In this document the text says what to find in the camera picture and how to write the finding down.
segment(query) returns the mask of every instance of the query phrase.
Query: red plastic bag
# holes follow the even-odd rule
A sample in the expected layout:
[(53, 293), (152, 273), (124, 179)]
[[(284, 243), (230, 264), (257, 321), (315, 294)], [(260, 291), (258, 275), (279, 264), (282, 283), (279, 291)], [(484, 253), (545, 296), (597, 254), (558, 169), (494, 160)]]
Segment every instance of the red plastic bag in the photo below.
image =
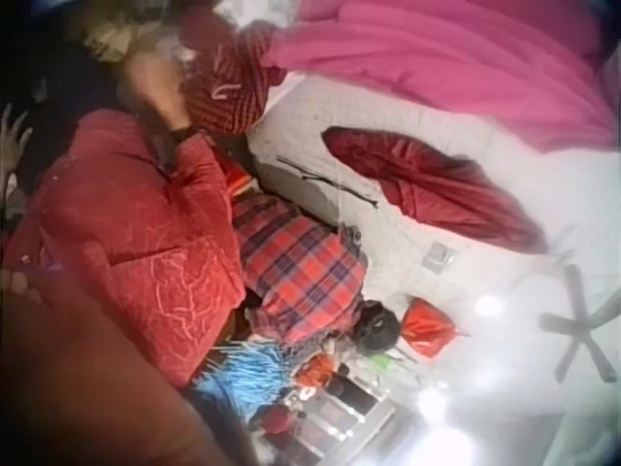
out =
[(455, 324), (445, 313), (419, 298), (410, 306), (401, 330), (414, 351), (430, 358), (457, 335)]

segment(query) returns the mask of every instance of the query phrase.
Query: red jacket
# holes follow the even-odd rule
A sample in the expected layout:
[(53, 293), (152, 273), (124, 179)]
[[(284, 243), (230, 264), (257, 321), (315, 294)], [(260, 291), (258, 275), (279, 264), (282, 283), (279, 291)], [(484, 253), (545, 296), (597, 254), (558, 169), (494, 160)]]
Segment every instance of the red jacket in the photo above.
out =
[(130, 116), (85, 117), (8, 243), (5, 266), (64, 268), (112, 301), (111, 316), (184, 385), (245, 294), (224, 176), (207, 139), (161, 172)]

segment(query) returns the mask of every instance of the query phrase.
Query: plaid fabric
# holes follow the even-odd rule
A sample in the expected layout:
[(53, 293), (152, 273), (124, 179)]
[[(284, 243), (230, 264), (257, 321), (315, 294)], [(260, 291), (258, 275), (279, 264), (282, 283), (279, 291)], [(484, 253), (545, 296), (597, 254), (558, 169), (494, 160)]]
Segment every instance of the plaid fabric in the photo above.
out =
[(262, 193), (234, 201), (245, 285), (259, 295), (256, 334), (285, 344), (354, 323), (367, 257), (293, 205)]
[(193, 9), (183, 44), (197, 51), (184, 91), (195, 124), (215, 133), (245, 134), (265, 112), (268, 91), (286, 71), (261, 66), (276, 27), (253, 22), (239, 34), (209, 8)]

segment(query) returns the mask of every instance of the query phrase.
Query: ceiling fan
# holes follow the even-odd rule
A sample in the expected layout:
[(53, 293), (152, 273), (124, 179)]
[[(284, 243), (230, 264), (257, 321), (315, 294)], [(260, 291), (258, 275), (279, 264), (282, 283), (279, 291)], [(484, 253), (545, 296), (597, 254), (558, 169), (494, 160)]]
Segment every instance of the ceiling fan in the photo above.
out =
[(591, 332), (621, 316), (621, 289), (618, 289), (595, 313), (589, 315), (584, 297), (582, 272), (575, 264), (565, 265), (564, 277), (574, 319), (544, 313), (539, 321), (543, 331), (572, 338), (570, 346), (554, 370), (556, 382), (562, 383), (565, 380), (580, 345), (584, 345), (591, 353), (602, 381), (615, 383), (618, 374), (600, 346), (593, 340)]

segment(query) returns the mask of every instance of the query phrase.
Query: red plaid shirt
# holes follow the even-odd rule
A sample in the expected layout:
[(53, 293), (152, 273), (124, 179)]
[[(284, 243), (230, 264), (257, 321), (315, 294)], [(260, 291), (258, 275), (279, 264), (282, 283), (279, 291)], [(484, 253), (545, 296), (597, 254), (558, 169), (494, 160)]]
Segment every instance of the red plaid shirt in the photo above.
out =
[(263, 300), (254, 333), (293, 344), (351, 327), (368, 265), (358, 247), (262, 193), (234, 201), (233, 226), (245, 285)]

